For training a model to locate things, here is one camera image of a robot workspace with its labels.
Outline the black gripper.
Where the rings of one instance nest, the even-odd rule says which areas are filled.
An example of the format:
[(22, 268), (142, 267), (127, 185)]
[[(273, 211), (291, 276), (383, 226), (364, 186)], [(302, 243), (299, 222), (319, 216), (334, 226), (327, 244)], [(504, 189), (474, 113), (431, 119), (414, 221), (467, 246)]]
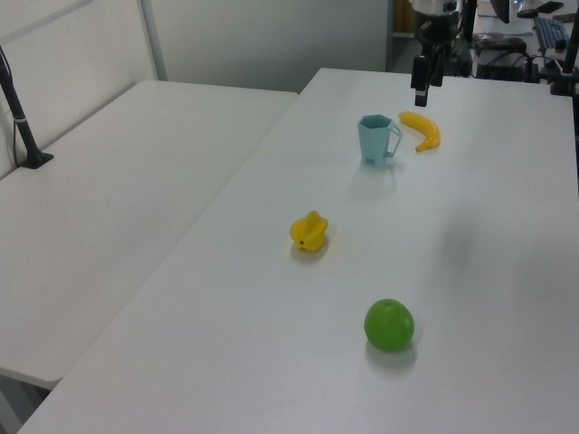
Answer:
[(444, 46), (456, 38), (460, 27), (460, 12), (450, 14), (417, 13), (417, 41), (422, 46), (421, 55), (413, 58), (411, 88), (414, 105), (425, 107), (429, 85), (440, 87), (444, 75)]

